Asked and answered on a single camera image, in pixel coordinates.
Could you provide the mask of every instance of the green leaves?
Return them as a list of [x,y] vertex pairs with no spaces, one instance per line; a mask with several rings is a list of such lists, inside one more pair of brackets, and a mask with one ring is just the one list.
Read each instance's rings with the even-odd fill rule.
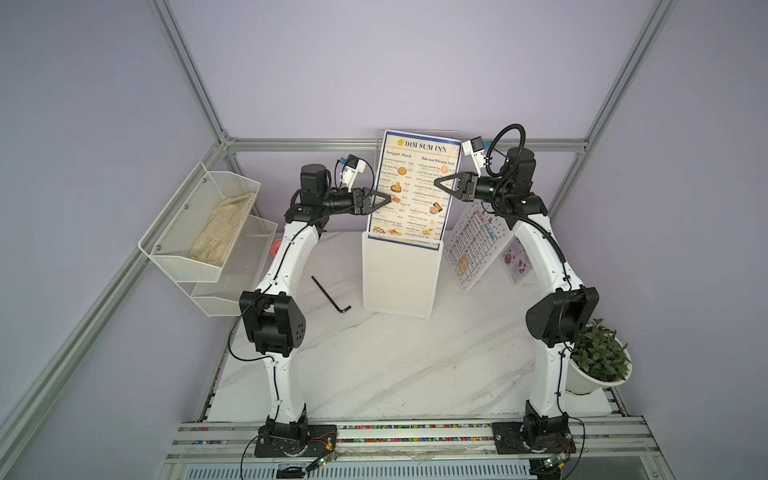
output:
[[601,325],[603,319],[595,319],[576,340],[571,358],[584,373],[601,382],[627,379],[630,360],[627,346],[616,340],[616,330]]

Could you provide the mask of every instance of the black joint housing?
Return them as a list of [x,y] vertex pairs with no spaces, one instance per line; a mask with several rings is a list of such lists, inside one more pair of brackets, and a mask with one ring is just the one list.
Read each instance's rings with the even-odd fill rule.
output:
[[533,338],[552,348],[556,343],[575,342],[589,320],[600,296],[594,287],[550,293],[525,313],[525,324]]
[[280,353],[288,357],[304,340],[306,321],[293,297],[281,293],[243,292],[240,312],[248,341],[262,355]]

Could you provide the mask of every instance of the red object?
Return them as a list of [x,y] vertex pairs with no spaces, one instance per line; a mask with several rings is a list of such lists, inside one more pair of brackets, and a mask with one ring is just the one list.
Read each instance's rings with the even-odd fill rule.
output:
[[277,240],[272,242],[272,246],[270,247],[270,255],[272,258],[274,258],[277,255],[277,251],[280,249],[280,244],[283,242],[282,238],[278,238]]

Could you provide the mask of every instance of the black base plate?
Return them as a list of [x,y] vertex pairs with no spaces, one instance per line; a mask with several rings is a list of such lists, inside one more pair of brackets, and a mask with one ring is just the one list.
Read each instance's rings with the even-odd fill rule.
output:
[[576,451],[573,438],[565,436],[552,436],[541,440],[540,445],[533,445],[533,449],[525,444],[522,435],[522,422],[498,422],[491,425],[493,441],[496,444],[496,452],[499,455],[511,455],[519,453],[559,453],[567,448],[570,453]]
[[[336,426],[335,425],[310,425],[310,435],[309,435],[310,441],[306,444],[306,450],[304,450],[301,455],[297,455],[296,458],[299,457],[313,457],[317,458],[319,457],[320,453],[325,451],[326,444],[329,442],[333,445],[333,448],[336,447]],[[285,447],[285,445],[282,445],[277,442],[273,443],[262,443],[262,440],[264,440],[264,437],[259,435],[259,438],[256,440],[256,448],[253,450],[253,455],[257,458],[279,458],[279,457],[288,457],[286,455],[285,451],[283,451],[282,447]]]

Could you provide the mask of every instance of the menu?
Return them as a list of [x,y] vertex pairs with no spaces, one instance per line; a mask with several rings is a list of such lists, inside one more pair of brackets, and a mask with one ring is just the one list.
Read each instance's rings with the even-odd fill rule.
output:
[[376,237],[420,247],[442,240],[451,196],[435,179],[456,173],[461,142],[452,138],[384,132],[376,189],[392,202],[371,214],[368,231]]
[[513,285],[518,285],[533,270],[531,261],[520,239],[515,238],[499,257]]
[[475,285],[493,259],[509,245],[515,235],[506,221],[487,213],[479,200],[469,205],[450,237],[444,255],[463,293]]

